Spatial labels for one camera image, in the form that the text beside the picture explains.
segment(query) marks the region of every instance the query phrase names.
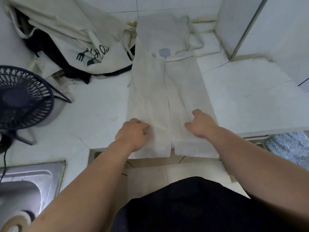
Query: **white tiled countertop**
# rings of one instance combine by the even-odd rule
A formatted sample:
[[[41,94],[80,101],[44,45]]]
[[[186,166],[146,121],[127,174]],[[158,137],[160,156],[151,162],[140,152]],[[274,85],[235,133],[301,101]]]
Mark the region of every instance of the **white tiled countertop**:
[[[228,62],[223,52],[197,60],[219,125],[243,137],[309,130],[309,98],[276,64]],[[18,132],[35,137],[37,144],[15,141],[8,166],[67,160],[62,190],[87,166],[90,149],[114,140],[126,120],[129,82],[130,72],[92,78],[88,85],[77,82],[73,103],[65,104],[54,121]]]

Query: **forearm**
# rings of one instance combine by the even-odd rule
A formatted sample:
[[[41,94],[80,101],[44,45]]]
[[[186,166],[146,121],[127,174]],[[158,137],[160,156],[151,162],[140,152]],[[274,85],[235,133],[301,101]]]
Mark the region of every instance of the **forearm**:
[[[34,220],[28,232],[99,231],[130,152],[113,142]]]
[[[207,138],[246,191],[309,219],[308,171],[221,127]]]

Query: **person's left hand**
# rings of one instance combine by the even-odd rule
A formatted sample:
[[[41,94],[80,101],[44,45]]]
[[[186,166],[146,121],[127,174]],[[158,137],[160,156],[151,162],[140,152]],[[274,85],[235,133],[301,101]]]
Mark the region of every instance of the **person's left hand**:
[[[144,133],[144,129],[148,127],[149,124],[141,123],[138,119],[133,118],[123,124],[115,136],[115,141],[128,145],[131,153],[138,151],[149,139],[149,134]]]

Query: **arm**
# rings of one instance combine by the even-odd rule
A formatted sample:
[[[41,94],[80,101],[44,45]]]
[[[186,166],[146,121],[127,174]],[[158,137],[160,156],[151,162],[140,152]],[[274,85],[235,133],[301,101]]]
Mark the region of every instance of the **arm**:
[[[31,223],[28,232],[99,231],[129,155],[148,140],[149,125],[125,122],[107,150],[80,173]]]
[[[307,170],[219,127],[199,109],[193,114],[193,123],[185,123],[185,127],[211,142],[248,193],[303,222],[309,221]]]

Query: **stainless steel sink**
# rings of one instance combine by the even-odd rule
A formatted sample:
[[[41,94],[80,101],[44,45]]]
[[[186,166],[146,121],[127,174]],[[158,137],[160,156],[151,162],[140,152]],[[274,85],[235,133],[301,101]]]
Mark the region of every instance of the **stainless steel sink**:
[[[37,217],[59,192],[64,167],[64,161],[8,167],[0,183],[0,228],[18,211]]]

